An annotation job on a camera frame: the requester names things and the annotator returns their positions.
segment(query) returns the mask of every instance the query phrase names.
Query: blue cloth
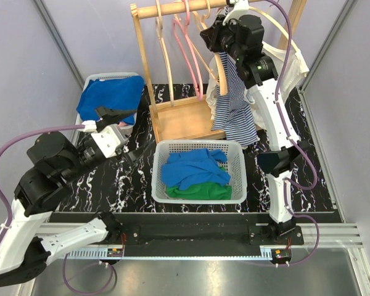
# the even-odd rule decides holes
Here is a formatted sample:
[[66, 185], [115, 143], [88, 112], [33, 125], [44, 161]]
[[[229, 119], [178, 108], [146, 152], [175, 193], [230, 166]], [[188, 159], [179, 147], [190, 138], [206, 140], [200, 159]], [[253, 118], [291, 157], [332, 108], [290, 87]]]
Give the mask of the blue cloth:
[[194, 184], [206, 182], [227, 185], [230, 175], [222, 171], [217, 162], [226, 162], [220, 150], [196, 149], [189, 152], [171, 153], [167, 163], [162, 166], [162, 182], [168, 187], [178, 186], [186, 190]]
[[[144, 89], [141, 76], [124, 79], [91, 80], [82, 92], [80, 103], [76, 108], [82, 120], [99, 120], [95, 109], [103, 106], [117, 110], [137, 109]], [[123, 120], [128, 125], [135, 124], [134, 116]]]

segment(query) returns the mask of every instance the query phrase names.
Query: green cloth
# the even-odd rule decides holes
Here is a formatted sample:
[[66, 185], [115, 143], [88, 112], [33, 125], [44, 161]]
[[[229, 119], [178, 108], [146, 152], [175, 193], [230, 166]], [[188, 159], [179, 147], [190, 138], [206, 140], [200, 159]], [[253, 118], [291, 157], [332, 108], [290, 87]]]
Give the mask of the green cloth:
[[190, 185], [186, 190], [179, 190], [179, 186], [167, 187], [166, 193], [174, 199], [228, 200], [232, 196], [232, 186], [221, 186], [219, 183], [206, 182]]

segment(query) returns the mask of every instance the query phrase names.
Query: striped shirt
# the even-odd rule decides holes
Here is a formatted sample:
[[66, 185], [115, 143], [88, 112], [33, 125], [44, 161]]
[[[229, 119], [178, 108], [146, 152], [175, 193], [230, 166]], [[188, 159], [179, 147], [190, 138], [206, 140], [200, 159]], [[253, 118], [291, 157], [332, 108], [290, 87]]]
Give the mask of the striped shirt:
[[220, 52], [220, 56], [228, 93], [221, 96], [219, 85], [216, 87], [216, 109], [212, 130], [224, 130], [227, 140], [248, 146], [257, 142], [259, 137], [251, 108], [244, 98], [245, 85], [237, 74], [234, 60], [224, 52]]

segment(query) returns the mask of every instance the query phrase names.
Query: wooden clothes rack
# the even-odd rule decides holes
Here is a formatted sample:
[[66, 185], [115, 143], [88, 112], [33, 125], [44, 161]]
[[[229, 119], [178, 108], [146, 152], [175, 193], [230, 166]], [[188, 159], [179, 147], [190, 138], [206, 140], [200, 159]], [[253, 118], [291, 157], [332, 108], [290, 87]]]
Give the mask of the wooden clothes rack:
[[[249, 0], [249, 2], [258, 2], [261, 0]], [[292, 25], [292, 32], [295, 32], [303, 12], [306, 0], [292, 0], [289, 11], [289, 19]], [[226, 6], [226, 0], [209, 0], [210, 8]], [[156, 142], [167, 139], [221, 139], [225, 137], [222, 130], [211, 131], [213, 121], [211, 120], [211, 110], [205, 101], [196, 97], [175, 100], [173, 102], [155, 103], [154, 89], [150, 78], [150, 71], [147, 61], [147, 54], [142, 37], [141, 19], [159, 17], [161, 15], [180, 14], [186, 11], [183, 2], [174, 2], [162, 4], [160, 11], [157, 6], [137, 8], [137, 5], [130, 5], [131, 15], [133, 17], [134, 29], [136, 31], [139, 44], [141, 60], [144, 67], [145, 79], [148, 88], [148, 94], [151, 105], [149, 106], [152, 125]], [[207, 9], [206, 0], [189, 0], [189, 10], [197, 11]], [[287, 38], [283, 34], [280, 38], [279, 48], [285, 49]]]

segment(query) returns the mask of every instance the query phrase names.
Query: wooden rod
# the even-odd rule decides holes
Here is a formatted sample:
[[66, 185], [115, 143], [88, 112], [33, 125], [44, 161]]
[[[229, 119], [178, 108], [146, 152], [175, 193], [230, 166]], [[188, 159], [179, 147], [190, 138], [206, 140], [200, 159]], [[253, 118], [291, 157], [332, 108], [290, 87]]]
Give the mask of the wooden rod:
[[[290, 6], [288, 17], [290, 20], [290, 25], [292, 27], [292, 37], [293, 34], [296, 32], [297, 25], [300, 21], [300, 17], [302, 16], [303, 9], [306, 6], [307, 0], [293, 0], [292, 5]], [[285, 23], [285, 30], [288, 32], [288, 26]], [[278, 48], [279, 49], [287, 49], [288, 47], [288, 39], [281, 35], [281, 38], [278, 42]]]
[[[261, 0], [249, 0], [249, 2], [258, 2]], [[210, 0], [210, 7], [211, 8], [218, 8], [227, 6], [226, 0]], [[207, 9], [207, 2], [205, 0], [190, 0], [189, 1], [189, 10], [203, 10]], [[160, 12], [162, 15], [170, 15], [170, 14], [180, 14], [185, 12], [185, 3], [183, 2], [175, 2], [169, 4], [162, 4], [160, 6]], [[138, 17], [140, 20], [142, 19], [149, 19], [151, 17], [158, 16], [158, 9], [156, 6], [148, 6], [142, 7], [138, 9]]]
[[140, 49], [142, 66], [144, 67], [144, 74], [145, 74], [145, 78], [146, 78], [146, 81], [147, 81], [147, 89], [148, 89], [150, 104], [152, 106], [152, 111], [154, 113], [152, 116], [154, 116], [155, 119], [157, 120], [157, 122], [156, 122], [157, 123], [157, 128], [158, 128], [158, 131], [160, 131], [160, 125], [159, 125], [159, 122], [158, 122], [158, 110], [156, 108], [154, 89], [152, 87], [152, 82], [151, 82], [151, 79], [150, 79], [149, 66], [148, 66], [148, 60], [147, 60], [147, 52], [146, 52], [146, 47], [144, 45], [144, 40], [142, 38], [142, 30], [141, 30], [140, 19], [137, 15], [137, 5], [135, 5], [135, 4], [130, 5], [130, 10], [131, 10], [131, 15], [133, 17], [134, 29], [136, 30], [136, 36], [137, 36], [138, 46], [139, 46], [139, 49]]

